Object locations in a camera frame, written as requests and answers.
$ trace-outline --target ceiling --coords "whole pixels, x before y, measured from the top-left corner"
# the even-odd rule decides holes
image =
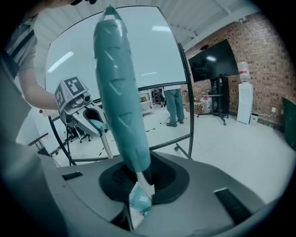
[[[98,0],[94,5],[82,1],[76,6],[46,9],[39,14],[34,26],[38,38],[34,64],[40,86],[44,87],[44,66],[50,43],[70,26],[104,11],[109,5],[158,6],[185,50],[219,28],[253,12],[248,9],[252,5],[248,0]]]

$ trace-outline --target tv stand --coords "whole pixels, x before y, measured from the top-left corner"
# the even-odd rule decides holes
[[[211,93],[204,96],[212,97],[212,112],[209,113],[201,113],[200,115],[209,115],[212,114],[214,116],[219,117],[223,121],[223,125],[226,126],[226,121],[224,117],[229,117],[229,86],[228,86],[228,78],[225,76],[219,76],[215,78],[211,78]],[[217,99],[217,109],[214,110],[214,102],[215,98]]]

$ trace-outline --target water cooler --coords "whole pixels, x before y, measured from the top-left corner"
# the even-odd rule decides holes
[[[239,62],[237,66],[242,82],[239,84],[239,110],[237,121],[249,124],[253,106],[253,85],[250,84],[251,77],[248,64],[246,62]]]

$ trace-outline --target ceiling light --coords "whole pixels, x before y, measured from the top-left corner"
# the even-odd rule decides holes
[[[157,26],[157,25],[154,25],[152,26],[152,30],[153,31],[166,31],[166,32],[171,32],[171,29],[167,26]]]
[[[213,56],[207,56],[206,59],[209,60],[209,61],[211,61],[211,62],[216,62],[216,60],[217,60],[217,59],[216,59],[215,57],[213,57]]]
[[[74,53],[72,51],[71,52],[68,52],[67,54],[65,54],[58,61],[56,61],[55,64],[50,67],[50,69],[48,69],[48,72],[54,71],[58,66],[60,66],[63,62],[65,62],[68,58],[70,58],[71,56],[73,56],[73,54]]]
[[[148,73],[141,74],[141,76],[147,76],[147,75],[156,74],[156,73],[157,72],[148,72]]]

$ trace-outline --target person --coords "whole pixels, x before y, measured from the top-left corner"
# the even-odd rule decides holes
[[[160,87],[160,88],[159,88],[159,92],[160,92],[160,106],[161,106],[161,109],[162,109],[162,110],[165,110],[164,107],[166,107],[166,103],[165,103],[165,101],[166,101],[166,96],[165,96],[165,94],[164,94],[164,88]]]
[[[41,0],[23,18],[12,32],[4,50],[0,52],[1,71],[9,80],[17,76],[25,100],[41,109],[57,110],[55,95],[38,85],[33,60],[36,53],[37,37],[33,27],[38,14],[46,8],[57,8],[68,4],[77,5],[82,0]]]
[[[166,96],[166,108],[170,113],[170,121],[166,123],[169,127],[176,127],[176,114],[178,122],[184,123],[184,110],[181,95],[181,85],[164,87]]]

